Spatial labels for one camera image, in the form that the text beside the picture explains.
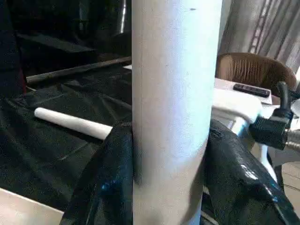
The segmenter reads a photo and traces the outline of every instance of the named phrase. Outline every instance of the gray curtain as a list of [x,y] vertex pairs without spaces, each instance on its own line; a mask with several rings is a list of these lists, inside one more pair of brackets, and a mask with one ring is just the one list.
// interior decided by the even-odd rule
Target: gray curtain
[[300,0],[232,0],[219,54],[249,52],[300,66]]

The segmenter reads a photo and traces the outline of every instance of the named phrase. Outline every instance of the black garbage bag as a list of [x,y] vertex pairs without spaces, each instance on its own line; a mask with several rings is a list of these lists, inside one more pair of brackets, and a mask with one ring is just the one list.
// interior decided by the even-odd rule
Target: black garbage bag
[[216,120],[205,156],[206,185],[220,225],[298,225],[293,206],[239,138]]
[[85,167],[60,225],[132,224],[131,123],[116,125]]

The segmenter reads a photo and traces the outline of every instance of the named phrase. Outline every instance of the white pole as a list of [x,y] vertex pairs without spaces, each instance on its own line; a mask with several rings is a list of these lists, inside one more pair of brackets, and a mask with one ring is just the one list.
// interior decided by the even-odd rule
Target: white pole
[[222,0],[133,0],[135,225],[199,224]]

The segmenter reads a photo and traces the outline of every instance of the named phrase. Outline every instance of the black tube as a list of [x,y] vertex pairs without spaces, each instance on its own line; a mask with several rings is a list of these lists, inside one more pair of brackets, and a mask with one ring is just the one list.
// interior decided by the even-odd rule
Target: black tube
[[280,109],[291,109],[291,102],[289,98],[289,89],[285,82],[277,83],[278,92],[280,94]]

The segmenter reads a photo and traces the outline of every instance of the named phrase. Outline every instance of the brown chair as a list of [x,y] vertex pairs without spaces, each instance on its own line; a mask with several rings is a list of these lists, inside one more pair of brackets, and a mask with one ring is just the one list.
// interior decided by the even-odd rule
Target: brown chair
[[217,57],[216,78],[270,89],[278,96],[277,83],[296,89],[295,73],[276,60],[251,53],[226,53]]

